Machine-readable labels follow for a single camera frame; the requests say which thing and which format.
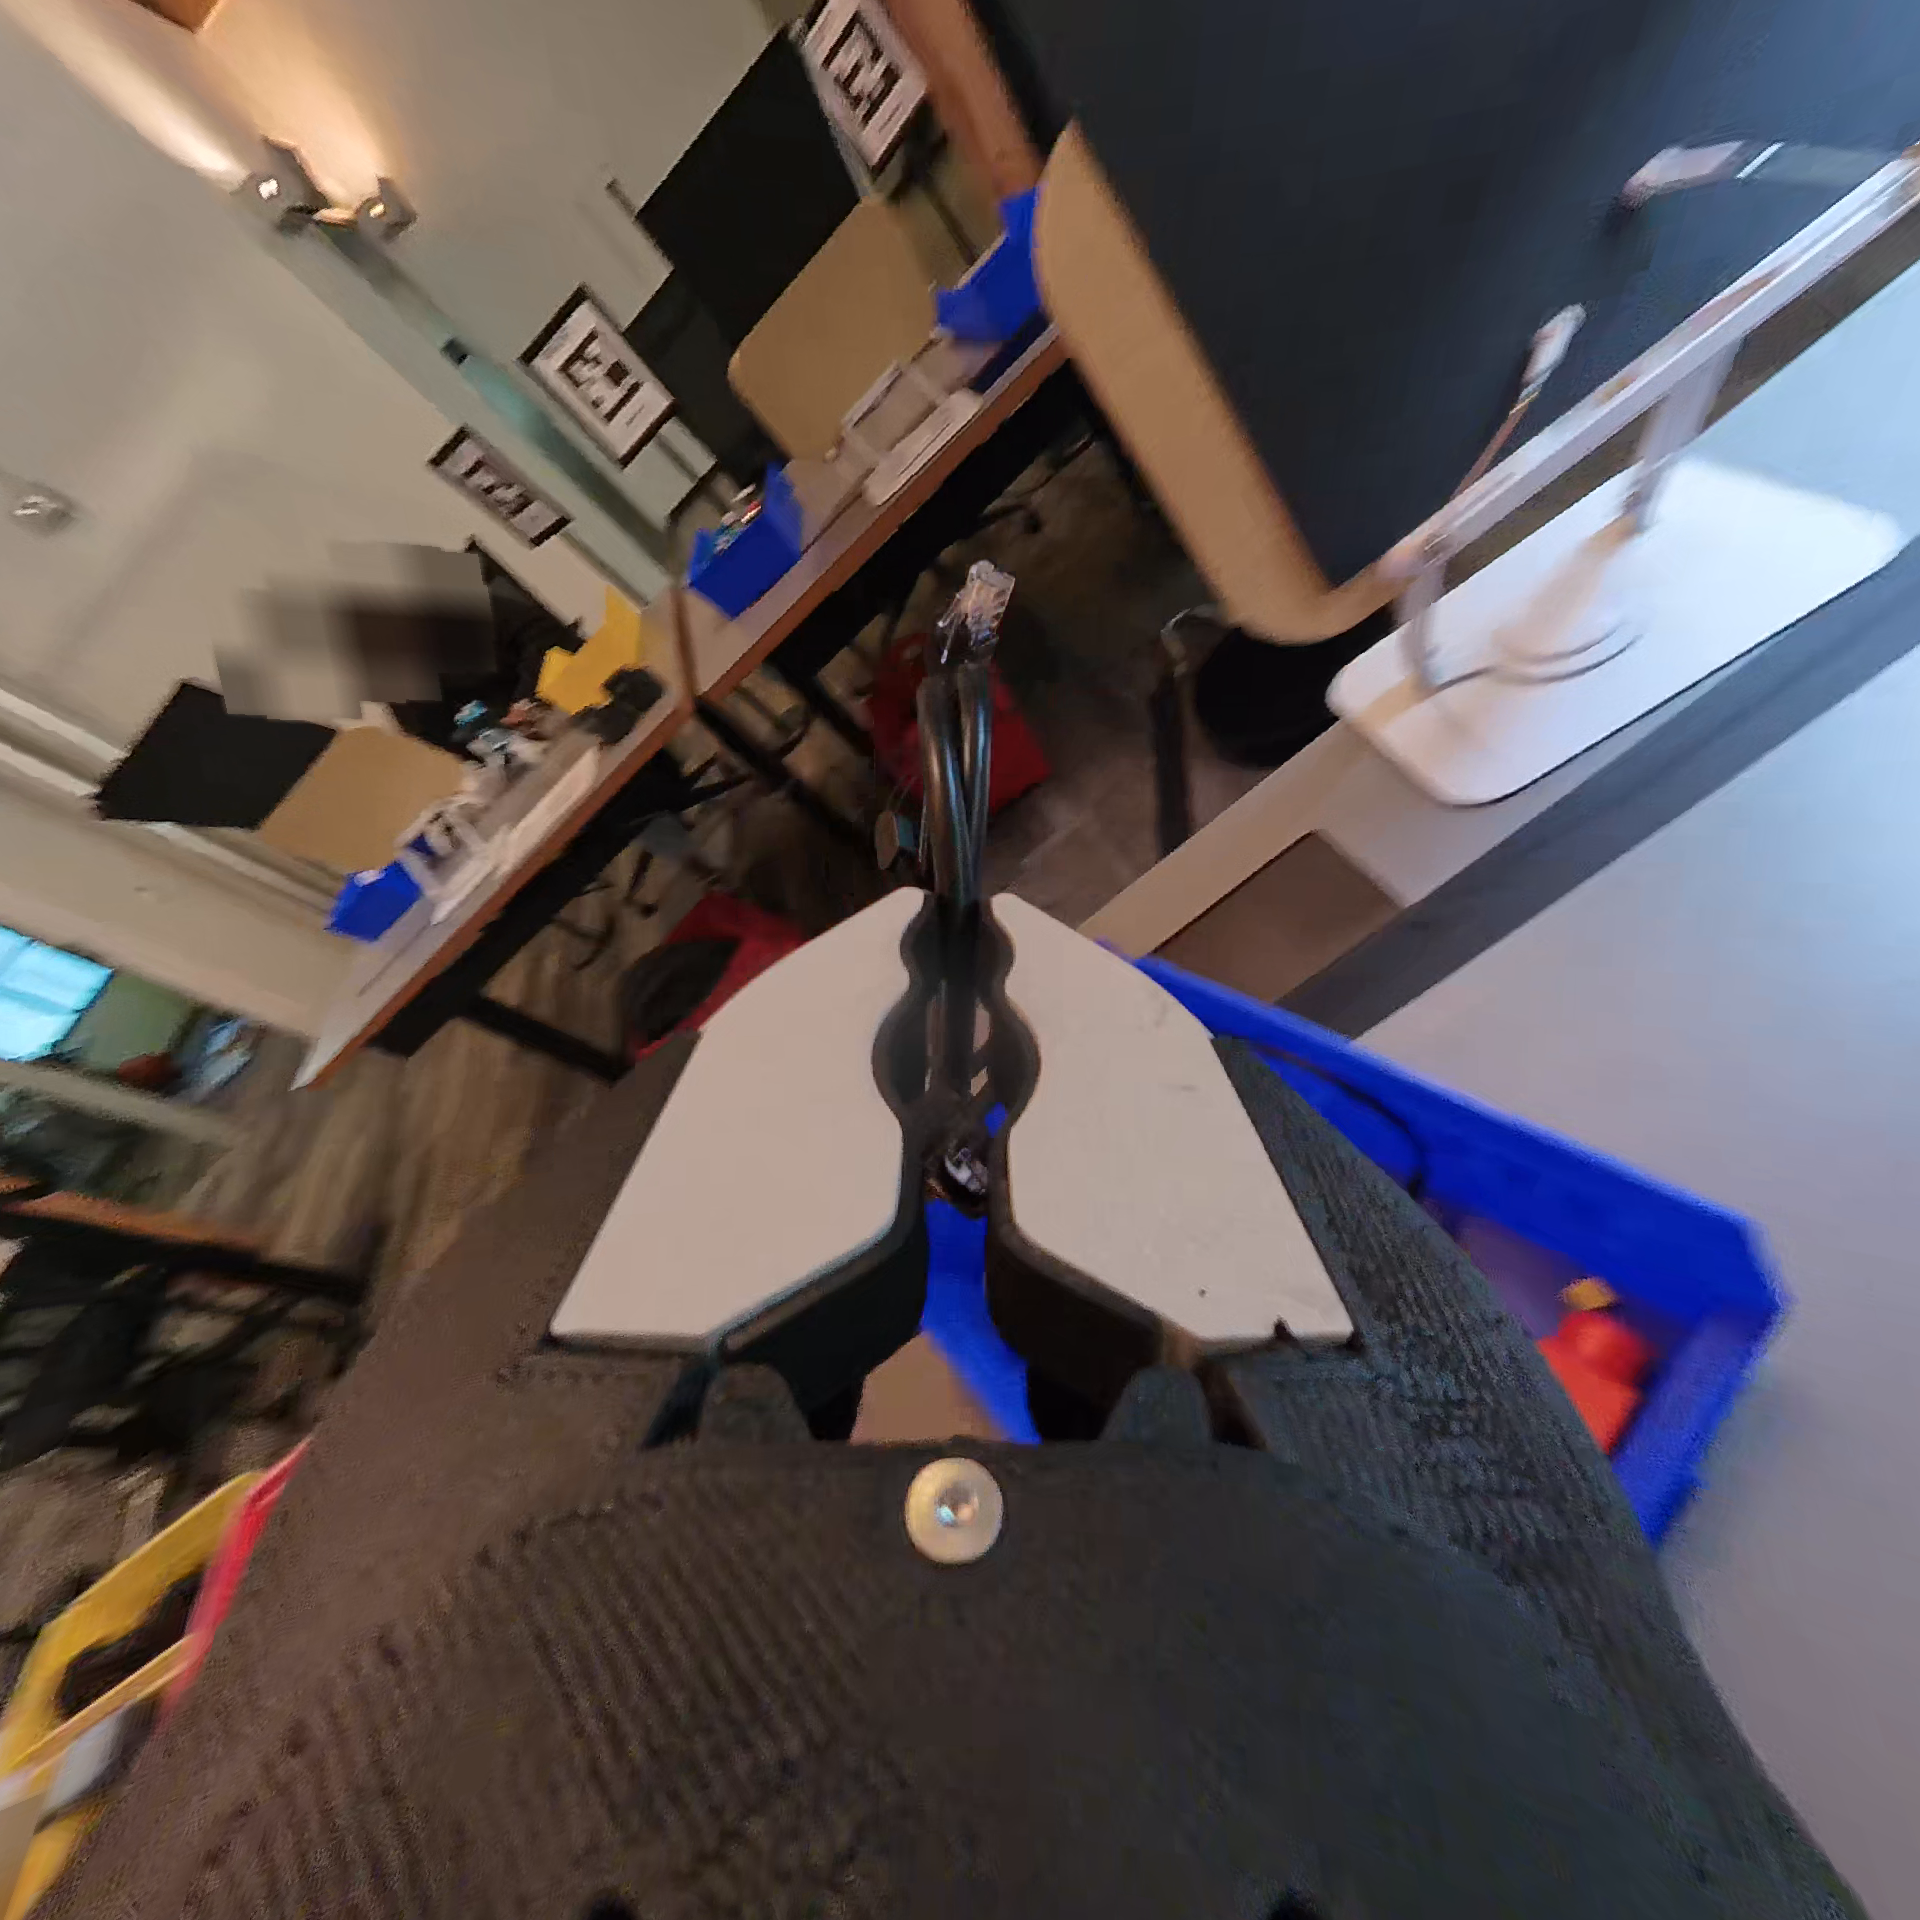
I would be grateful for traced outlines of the red bag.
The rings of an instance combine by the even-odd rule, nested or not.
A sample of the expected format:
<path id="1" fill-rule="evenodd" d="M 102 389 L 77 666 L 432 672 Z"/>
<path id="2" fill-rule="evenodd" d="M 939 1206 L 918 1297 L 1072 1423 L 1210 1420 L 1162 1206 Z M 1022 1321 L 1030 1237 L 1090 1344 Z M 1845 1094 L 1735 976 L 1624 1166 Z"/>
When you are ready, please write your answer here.
<path id="1" fill-rule="evenodd" d="M 921 721 L 918 693 L 927 672 L 927 633 L 909 631 L 879 648 L 869 689 L 873 753 L 888 785 L 918 798 Z M 1043 750 L 1027 726 L 998 664 L 992 685 L 992 790 L 990 815 L 998 815 L 1048 776 Z"/>

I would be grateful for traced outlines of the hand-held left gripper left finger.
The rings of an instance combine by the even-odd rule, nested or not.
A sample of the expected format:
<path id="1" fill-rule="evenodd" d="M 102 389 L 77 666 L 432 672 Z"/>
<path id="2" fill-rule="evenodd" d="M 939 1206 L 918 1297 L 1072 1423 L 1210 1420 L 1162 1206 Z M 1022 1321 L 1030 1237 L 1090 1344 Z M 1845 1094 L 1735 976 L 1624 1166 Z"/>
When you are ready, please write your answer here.
<path id="1" fill-rule="evenodd" d="M 893 1353 L 925 1232 L 879 1039 L 914 1007 L 903 886 L 757 973 L 698 1029 L 547 1321 L 567 1348 Z"/>

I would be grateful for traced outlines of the small red block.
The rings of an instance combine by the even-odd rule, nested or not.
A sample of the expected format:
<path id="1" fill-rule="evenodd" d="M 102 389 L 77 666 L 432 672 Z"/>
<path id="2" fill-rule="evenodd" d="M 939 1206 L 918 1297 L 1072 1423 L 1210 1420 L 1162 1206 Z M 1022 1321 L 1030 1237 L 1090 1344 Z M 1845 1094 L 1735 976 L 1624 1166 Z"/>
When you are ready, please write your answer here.
<path id="1" fill-rule="evenodd" d="M 1559 1306 L 1534 1346 L 1595 1446 L 1611 1456 L 1640 1413 L 1657 1348 L 1622 1319 L 1619 1295 L 1601 1280 L 1569 1282 Z"/>

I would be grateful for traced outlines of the long red ribbed bin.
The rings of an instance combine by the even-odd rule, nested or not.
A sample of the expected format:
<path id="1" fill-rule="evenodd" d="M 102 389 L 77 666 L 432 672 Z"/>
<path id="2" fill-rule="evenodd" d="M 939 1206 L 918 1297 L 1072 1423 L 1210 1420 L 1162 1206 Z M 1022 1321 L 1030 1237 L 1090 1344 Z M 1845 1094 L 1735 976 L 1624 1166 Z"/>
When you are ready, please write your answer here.
<path id="1" fill-rule="evenodd" d="M 246 1497 L 239 1501 L 239 1505 L 235 1505 L 235 1513 L 223 1528 L 218 1546 L 208 1561 L 203 1582 L 199 1583 L 199 1593 L 193 1597 L 193 1608 L 186 1617 L 186 1626 L 182 1633 L 182 1666 L 166 1690 L 168 1710 L 184 1701 L 186 1690 L 193 1686 L 205 1663 L 209 1642 L 215 1640 L 221 1623 L 227 1617 L 238 1588 L 248 1570 L 248 1561 L 254 1556 L 258 1538 L 271 1519 L 271 1510 L 286 1492 L 287 1479 L 297 1471 L 311 1446 L 313 1436 L 305 1436 L 279 1462 L 265 1469 L 246 1490 Z"/>

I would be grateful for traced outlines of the small marker sign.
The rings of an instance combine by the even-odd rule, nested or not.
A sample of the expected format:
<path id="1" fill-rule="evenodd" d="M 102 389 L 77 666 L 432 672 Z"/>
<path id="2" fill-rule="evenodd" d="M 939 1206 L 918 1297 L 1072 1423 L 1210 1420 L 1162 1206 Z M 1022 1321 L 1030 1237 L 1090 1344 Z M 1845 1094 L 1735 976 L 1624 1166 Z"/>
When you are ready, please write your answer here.
<path id="1" fill-rule="evenodd" d="M 467 428 L 449 432 L 426 457 L 426 468 L 525 545 L 539 549 L 571 528 L 559 505 Z"/>
<path id="2" fill-rule="evenodd" d="M 576 286 L 520 349 L 519 367 L 618 471 L 630 468 L 678 410 L 585 286 Z"/>
<path id="3" fill-rule="evenodd" d="M 806 74 L 862 167 L 879 174 L 921 119 L 921 63 L 881 1 L 821 1 L 803 15 Z"/>

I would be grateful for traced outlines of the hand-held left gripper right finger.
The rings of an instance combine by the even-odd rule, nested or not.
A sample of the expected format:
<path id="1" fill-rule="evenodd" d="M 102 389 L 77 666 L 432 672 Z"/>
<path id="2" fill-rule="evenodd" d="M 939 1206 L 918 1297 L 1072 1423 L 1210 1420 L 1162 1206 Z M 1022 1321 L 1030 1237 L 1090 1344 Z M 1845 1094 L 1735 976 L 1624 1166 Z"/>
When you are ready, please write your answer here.
<path id="1" fill-rule="evenodd" d="M 1018 1094 L 994 1142 L 987 1297 L 1048 1381 L 1129 1381 L 1353 1317 L 1208 1029 L 1017 895 L 992 901 Z"/>

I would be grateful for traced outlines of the black board with wooden back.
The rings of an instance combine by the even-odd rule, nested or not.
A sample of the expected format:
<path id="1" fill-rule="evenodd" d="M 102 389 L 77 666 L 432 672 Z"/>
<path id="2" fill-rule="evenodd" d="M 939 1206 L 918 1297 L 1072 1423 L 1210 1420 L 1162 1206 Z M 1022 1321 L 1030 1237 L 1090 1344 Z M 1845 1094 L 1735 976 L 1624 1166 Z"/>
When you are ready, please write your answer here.
<path id="1" fill-rule="evenodd" d="M 402 831 L 464 790 L 467 760 L 384 726 L 327 726 L 225 709 L 218 689 L 175 685 L 96 785 L 119 824 L 248 831 L 331 873 L 381 868 Z"/>
<path id="2" fill-rule="evenodd" d="M 935 288 L 885 198 L 850 214 L 734 348 L 727 382 L 784 461 L 821 461 L 843 420 L 903 382 L 930 407 L 968 382 L 935 332 Z"/>

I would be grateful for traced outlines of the yellow plastic bin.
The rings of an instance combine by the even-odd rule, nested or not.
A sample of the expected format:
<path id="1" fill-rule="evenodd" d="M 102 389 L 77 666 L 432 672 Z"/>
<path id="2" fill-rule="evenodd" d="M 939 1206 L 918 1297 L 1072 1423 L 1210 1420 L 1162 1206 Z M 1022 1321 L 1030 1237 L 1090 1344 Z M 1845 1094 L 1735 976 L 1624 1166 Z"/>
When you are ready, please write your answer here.
<path id="1" fill-rule="evenodd" d="M 32 1642 L 1 1717 L 5 1914 L 32 1914 L 166 1718 L 184 1626 L 245 1471 L 71 1600 Z"/>

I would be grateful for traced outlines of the blue plastic bin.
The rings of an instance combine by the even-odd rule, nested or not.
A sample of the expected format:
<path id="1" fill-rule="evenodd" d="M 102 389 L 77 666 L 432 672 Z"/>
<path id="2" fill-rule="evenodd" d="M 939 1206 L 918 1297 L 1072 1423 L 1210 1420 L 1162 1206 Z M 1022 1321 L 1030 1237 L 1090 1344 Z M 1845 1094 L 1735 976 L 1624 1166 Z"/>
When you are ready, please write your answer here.
<path id="1" fill-rule="evenodd" d="M 998 204 L 1001 232 L 994 246 L 952 286 L 935 293 L 935 324 L 961 345 L 1006 345 L 1042 309 L 1032 223 L 1038 188 Z"/>
<path id="2" fill-rule="evenodd" d="M 397 860 L 345 877 L 327 912 L 327 933 L 352 943 L 376 943 L 422 903 L 422 886 Z"/>
<path id="3" fill-rule="evenodd" d="M 1642 1533 L 1658 1545 L 1698 1488 L 1722 1420 L 1784 1317 L 1759 1233 L 1736 1213 L 1671 1189 L 1562 1136 L 1440 1088 L 1336 1033 L 1162 958 L 1135 961 L 1214 1038 L 1247 1047 L 1441 1229 L 1506 1237 L 1528 1256 L 1617 1295 L 1642 1365 L 1617 1388 L 1617 1430 L 1601 1449 Z M 1093 1436 L 1157 1335 L 1097 1332 L 1093 1398 L 1066 1394 L 1063 1423 L 1038 1425 L 1026 1360 L 990 1314 L 987 1228 L 927 1204 L 930 1266 L 921 1329 L 1015 1441 Z"/>
<path id="4" fill-rule="evenodd" d="M 803 511 L 784 466 L 691 536 L 686 585 L 721 617 L 741 617 L 773 589 L 806 545 Z"/>

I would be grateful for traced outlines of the wooden desk with black legs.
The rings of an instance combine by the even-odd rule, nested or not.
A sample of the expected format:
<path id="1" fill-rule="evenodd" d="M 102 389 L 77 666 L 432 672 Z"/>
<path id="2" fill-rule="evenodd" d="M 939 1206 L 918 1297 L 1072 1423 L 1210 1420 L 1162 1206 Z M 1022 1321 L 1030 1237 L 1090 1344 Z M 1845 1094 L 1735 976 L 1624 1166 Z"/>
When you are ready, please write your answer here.
<path id="1" fill-rule="evenodd" d="M 630 709 L 615 741 L 571 721 L 531 770 L 486 785 L 449 823 L 407 828 L 397 857 L 417 901 L 350 959 L 294 1088 L 327 1085 L 368 1049 L 407 1057 L 453 1021 L 599 1081 L 618 1077 L 611 1050 L 490 997 L 488 982 L 630 840 L 632 785 L 689 720 L 691 700 L 667 689 Z"/>
<path id="2" fill-rule="evenodd" d="M 664 598 L 674 625 L 691 718 L 769 796 L 800 808 L 839 844 L 857 848 L 865 828 L 829 804 L 773 748 L 745 732 L 723 702 L 757 669 L 773 666 L 810 720 L 821 720 L 857 757 L 873 741 L 821 685 L 821 669 L 843 653 L 874 614 L 899 608 L 944 553 L 973 538 L 1001 511 L 1027 517 L 1027 496 L 1013 496 L 1018 474 L 1065 442 L 1090 418 L 1058 329 L 1027 327 L 1001 348 L 954 348 L 973 413 L 936 445 L 881 503 L 863 493 L 845 463 L 797 461 L 791 488 L 800 505 L 800 558 L 735 614 L 717 614 L 689 586 Z"/>

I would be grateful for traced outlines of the black board on white stand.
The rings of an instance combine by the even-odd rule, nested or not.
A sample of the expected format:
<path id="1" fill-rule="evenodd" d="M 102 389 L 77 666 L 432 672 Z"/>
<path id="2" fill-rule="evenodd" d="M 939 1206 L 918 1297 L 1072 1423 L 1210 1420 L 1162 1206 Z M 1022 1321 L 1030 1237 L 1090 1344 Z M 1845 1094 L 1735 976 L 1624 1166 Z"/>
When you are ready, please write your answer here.
<path id="1" fill-rule="evenodd" d="M 1010 5 L 1039 286 L 1226 633 L 1222 757 L 1334 720 L 1430 800 L 1559 770 L 1881 572 L 1694 449 L 1914 210 L 1914 5 Z"/>

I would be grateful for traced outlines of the small yellow bin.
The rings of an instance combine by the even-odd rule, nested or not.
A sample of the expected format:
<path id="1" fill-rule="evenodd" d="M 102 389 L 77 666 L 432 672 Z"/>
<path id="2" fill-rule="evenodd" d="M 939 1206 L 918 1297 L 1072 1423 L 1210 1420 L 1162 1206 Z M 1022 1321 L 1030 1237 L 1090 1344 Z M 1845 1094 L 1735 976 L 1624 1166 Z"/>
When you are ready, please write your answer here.
<path id="1" fill-rule="evenodd" d="M 546 648 L 535 696 L 555 713 L 585 713 L 605 702 L 617 673 L 645 666 L 646 644 L 639 610 L 605 586 L 602 617 L 591 634 L 574 648 Z"/>

